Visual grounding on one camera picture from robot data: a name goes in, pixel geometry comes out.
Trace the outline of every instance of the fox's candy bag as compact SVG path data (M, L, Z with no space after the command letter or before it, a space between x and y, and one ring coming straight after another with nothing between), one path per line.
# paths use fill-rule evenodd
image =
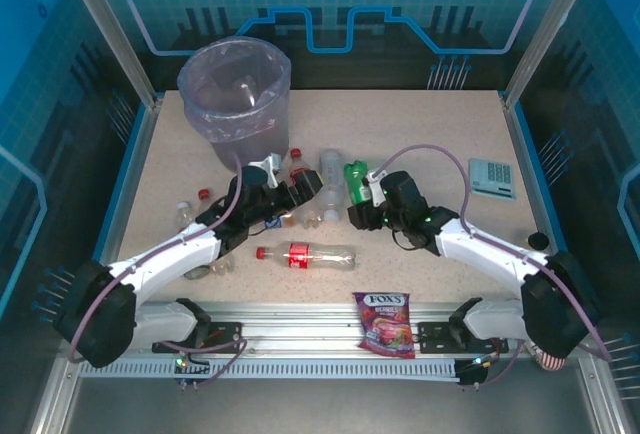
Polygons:
M409 294L354 292L364 339L358 347L388 357L414 359Z

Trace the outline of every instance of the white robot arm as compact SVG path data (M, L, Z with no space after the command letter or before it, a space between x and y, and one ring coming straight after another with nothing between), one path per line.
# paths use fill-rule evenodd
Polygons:
M89 307L122 275L82 331L77 350L85 359L94 367L103 367L128 348L191 338L199 318L208 318L198 306L180 299L164 306L147 305L145 301L189 270L206 266L235 249L247 239L251 226L290 212L321 189L322 181L312 170L297 173L294 186L278 183L275 171L280 167L280 156L274 154L243 167L241 185L237 186L234 178L223 202L215 203L185 230L147 252L109 266L93 261L81 266L53 319L53 327L71 342ZM236 192L235 207L220 223Z
M349 208L357 229L388 227L416 249L464 262L509 289L513 299L466 302L450 319L456 338L511 338L531 341L558 359L566 358L587 334L575 307L543 270L553 270L596 324L600 302L576 259L566 252L547 255L484 233L458 214L431 207L405 171L367 176L372 199Z

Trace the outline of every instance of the glass panel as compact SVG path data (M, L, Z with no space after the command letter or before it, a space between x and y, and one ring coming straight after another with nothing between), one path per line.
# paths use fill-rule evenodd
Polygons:
M229 35L273 42L303 88L500 89L550 0L110 0L157 89Z
M636 324L639 9L640 0L577 0L521 99L557 234L581 259L608 313L635 313Z
M0 17L0 430L9 434L30 429L60 344L50 321L65 290L51 274L91 257L139 100L81 0L0 0Z

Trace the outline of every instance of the clear plastic bin liner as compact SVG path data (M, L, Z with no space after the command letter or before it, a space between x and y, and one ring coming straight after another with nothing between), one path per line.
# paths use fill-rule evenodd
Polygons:
M178 76L185 115L234 168L289 148L291 61L268 42L229 37L198 50Z

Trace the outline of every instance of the bottle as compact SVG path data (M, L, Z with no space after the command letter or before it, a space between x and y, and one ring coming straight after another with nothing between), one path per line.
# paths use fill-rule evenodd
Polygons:
M265 229L280 229L283 227L293 227L296 225L296 220L291 212L287 212L272 221L264 221Z
M325 149L320 154L320 173L324 185L318 193L318 205L323 219L329 222L340 220L344 202L344 158L334 149Z
M302 151L300 149L291 149L291 167L289 168L289 178L291 183L295 185L294 176L302 171L311 169L309 164L302 160ZM313 227L314 229L320 225L321 217L313 202L305 202L302 206L297 207L293 211L293 217L298 224L305 229Z
M233 257L233 254L229 252L225 256L216 259L208 266L195 267L190 271L185 272L183 276L190 281L202 279L204 276L209 274L217 274L219 276L222 276L227 272L233 272L235 266L236 260Z
M209 209L209 206L211 205L211 191L209 189L200 189L198 191L198 199L200 199L200 205L196 210L196 215L194 216L194 218L197 218L200 214L202 214L204 211ZM206 276L213 270L214 264L217 263L218 261L222 261L222 259L224 258L216 259L209 266L195 267L190 271L185 272L183 276L189 279L190 281L195 281L196 279L202 279L204 276Z
M281 266L294 269L327 267L351 271L356 267L356 251L350 246L285 242L273 248L259 247L256 257L260 260L273 259Z
M196 209L194 217L198 217L211 206L211 191L209 189L200 189L198 191L198 199L200 199L200 205Z
M364 161L356 161L353 164L344 166L344 178L349 189L351 204L354 206L371 199L371 189L362 183L362 179L367 176L369 167Z
M177 208L178 212L173 224L180 232L193 222L193 211L191 210L191 205L186 201L179 202Z

